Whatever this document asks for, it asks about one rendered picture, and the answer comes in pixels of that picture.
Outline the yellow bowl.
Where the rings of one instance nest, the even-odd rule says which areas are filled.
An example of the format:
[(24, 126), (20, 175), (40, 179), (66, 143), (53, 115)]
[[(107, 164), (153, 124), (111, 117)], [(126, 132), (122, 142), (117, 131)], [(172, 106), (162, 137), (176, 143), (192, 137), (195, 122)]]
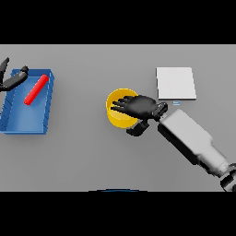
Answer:
[(124, 96), (136, 96), (137, 93), (129, 88), (118, 88), (111, 92), (106, 100), (107, 117), (110, 123), (118, 128), (126, 129), (137, 123), (137, 119), (124, 113), (112, 110), (113, 102), (122, 99)]

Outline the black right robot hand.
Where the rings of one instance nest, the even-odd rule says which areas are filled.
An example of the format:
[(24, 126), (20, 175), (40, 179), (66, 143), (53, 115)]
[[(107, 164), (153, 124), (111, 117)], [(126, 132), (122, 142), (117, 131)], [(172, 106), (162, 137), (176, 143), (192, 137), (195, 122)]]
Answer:
[(126, 133), (130, 136), (143, 135), (149, 127), (148, 120), (153, 119), (158, 122), (160, 117), (168, 110), (166, 102), (156, 103), (152, 98), (143, 95), (124, 96), (112, 104), (113, 111), (124, 113), (140, 120), (134, 128), (126, 130)]

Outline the pale square measuring scale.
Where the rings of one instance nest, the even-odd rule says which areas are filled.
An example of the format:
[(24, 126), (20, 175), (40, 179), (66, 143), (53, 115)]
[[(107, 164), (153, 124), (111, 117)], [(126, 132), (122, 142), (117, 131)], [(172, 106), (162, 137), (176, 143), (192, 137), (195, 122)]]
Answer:
[(195, 100), (195, 83), (191, 67), (157, 67), (160, 100)]

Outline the red beaker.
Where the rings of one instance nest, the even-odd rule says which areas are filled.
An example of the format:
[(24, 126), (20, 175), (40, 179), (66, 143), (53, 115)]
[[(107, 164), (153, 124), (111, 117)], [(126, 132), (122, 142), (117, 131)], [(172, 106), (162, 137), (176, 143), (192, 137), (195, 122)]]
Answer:
[(27, 106), (38, 104), (40, 102), (41, 93), (44, 87), (47, 85), (48, 81), (49, 77), (46, 74), (42, 74), (24, 98), (24, 104)]

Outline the blue tray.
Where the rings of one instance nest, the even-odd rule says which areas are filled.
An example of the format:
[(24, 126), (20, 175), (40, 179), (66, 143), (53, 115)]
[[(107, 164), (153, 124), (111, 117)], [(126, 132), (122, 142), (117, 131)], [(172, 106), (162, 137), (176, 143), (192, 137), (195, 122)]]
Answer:
[[(49, 81), (32, 104), (26, 105), (24, 99), (42, 75), (46, 75)], [(0, 133), (6, 135), (45, 135), (50, 118), (53, 82), (54, 76), (51, 69), (30, 69), (28, 78), (6, 93), (0, 113)]]

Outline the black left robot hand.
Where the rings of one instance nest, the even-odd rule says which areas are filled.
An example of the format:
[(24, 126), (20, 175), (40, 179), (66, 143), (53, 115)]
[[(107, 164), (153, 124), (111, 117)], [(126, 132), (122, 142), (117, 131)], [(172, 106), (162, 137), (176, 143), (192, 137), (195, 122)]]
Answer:
[(29, 68), (24, 65), (18, 73), (13, 75), (7, 80), (4, 80), (4, 75), (6, 72), (7, 64), (9, 63), (9, 58), (7, 57), (1, 64), (0, 64), (0, 92), (2, 91), (11, 91), (12, 89), (19, 86), (23, 83), (29, 75)]

